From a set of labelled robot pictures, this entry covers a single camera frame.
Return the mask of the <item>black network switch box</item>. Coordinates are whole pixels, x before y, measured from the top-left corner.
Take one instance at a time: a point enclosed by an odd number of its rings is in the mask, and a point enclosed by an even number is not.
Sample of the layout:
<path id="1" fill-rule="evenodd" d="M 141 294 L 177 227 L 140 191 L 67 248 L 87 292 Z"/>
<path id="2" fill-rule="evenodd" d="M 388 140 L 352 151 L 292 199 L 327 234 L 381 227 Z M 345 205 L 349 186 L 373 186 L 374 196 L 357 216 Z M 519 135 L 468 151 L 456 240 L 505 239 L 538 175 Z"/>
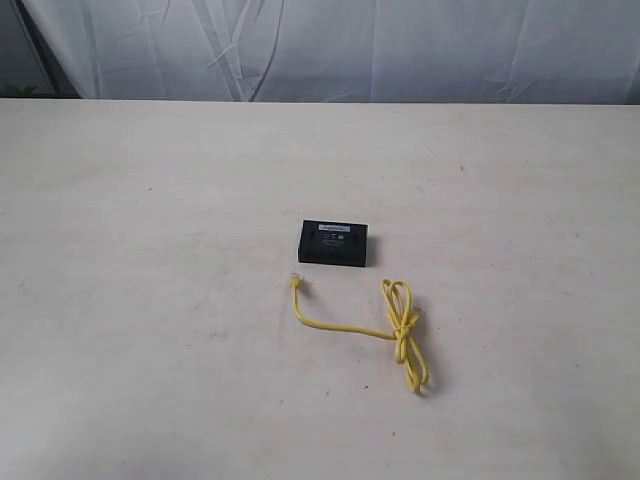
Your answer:
<path id="1" fill-rule="evenodd" d="M 305 219 L 298 245 L 298 262 L 364 268 L 367 241 L 366 224 Z"/>

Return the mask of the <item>white wrinkled backdrop curtain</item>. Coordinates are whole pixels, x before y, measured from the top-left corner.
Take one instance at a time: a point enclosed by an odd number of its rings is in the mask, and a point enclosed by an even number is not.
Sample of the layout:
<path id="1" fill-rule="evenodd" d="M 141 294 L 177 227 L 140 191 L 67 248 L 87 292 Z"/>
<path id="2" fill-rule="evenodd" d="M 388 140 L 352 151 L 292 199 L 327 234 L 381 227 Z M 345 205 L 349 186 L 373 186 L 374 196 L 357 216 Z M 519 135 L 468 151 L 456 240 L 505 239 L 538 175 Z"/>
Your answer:
<path id="1" fill-rule="evenodd" d="M 635 104 L 635 1 L 29 1 L 92 99 Z"/>

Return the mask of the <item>green plant leaves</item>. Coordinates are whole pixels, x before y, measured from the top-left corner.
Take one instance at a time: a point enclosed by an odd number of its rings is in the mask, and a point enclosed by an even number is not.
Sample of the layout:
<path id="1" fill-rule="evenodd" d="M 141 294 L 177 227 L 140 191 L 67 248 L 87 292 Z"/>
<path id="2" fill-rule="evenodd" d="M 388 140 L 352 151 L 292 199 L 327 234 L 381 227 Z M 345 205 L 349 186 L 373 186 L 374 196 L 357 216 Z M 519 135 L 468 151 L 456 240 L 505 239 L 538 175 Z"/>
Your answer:
<path id="1" fill-rule="evenodd" d="M 1 90 L 2 98 L 29 98 L 32 97 L 36 86 L 18 86 L 14 84 L 6 84 Z"/>

